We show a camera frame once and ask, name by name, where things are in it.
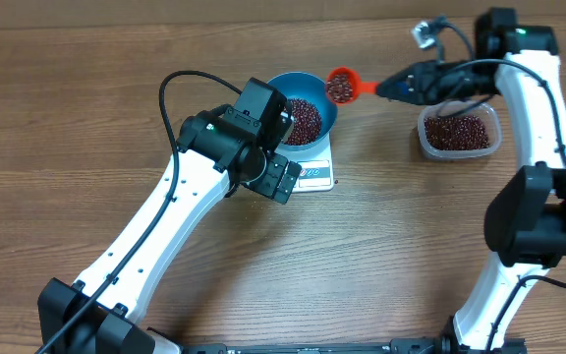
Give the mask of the red measuring scoop blue handle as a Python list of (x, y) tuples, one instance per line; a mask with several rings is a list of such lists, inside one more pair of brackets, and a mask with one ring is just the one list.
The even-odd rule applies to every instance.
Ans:
[(348, 67), (334, 69), (326, 80), (327, 97), (343, 105), (356, 101), (361, 94), (375, 94), (378, 82), (364, 82), (357, 71)]

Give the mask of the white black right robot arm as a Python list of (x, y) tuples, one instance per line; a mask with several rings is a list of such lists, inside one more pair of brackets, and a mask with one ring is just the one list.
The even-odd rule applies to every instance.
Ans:
[(488, 206), (487, 263), (465, 305), (435, 342), (438, 353), (522, 353), (505, 331), (530, 290), (566, 257), (566, 106), (550, 27), (524, 26), (511, 8), (475, 23), (471, 59), (413, 64), (379, 83), (378, 96), (432, 106), (474, 95), (504, 100), (517, 171)]

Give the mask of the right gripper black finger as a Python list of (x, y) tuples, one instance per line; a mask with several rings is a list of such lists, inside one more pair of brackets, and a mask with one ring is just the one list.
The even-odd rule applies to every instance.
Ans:
[(410, 91), (408, 88), (377, 87), (375, 89), (375, 94), (392, 101), (398, 101), (408, 104), (419, 103), (418, 94), (415, 91)]
[(416, 70), (413, 66), (409, 66), (387, 79), (381, 81), (377, 85), (377, 89), (414, 89), (416, 87)]

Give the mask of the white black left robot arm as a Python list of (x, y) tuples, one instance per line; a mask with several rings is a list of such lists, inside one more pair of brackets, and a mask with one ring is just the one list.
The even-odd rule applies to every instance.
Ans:
[(276, 149), (293, 125), (288, 98), (251, 78), (235, 103), (169, 132), (169, 163), (126, 228), (72, 284), (53, 278), (39, 294), (39, 352), (182, 352), (140, 327), (156, 287), (198, 223), (239, 187), (288, 202), (301, 167)]

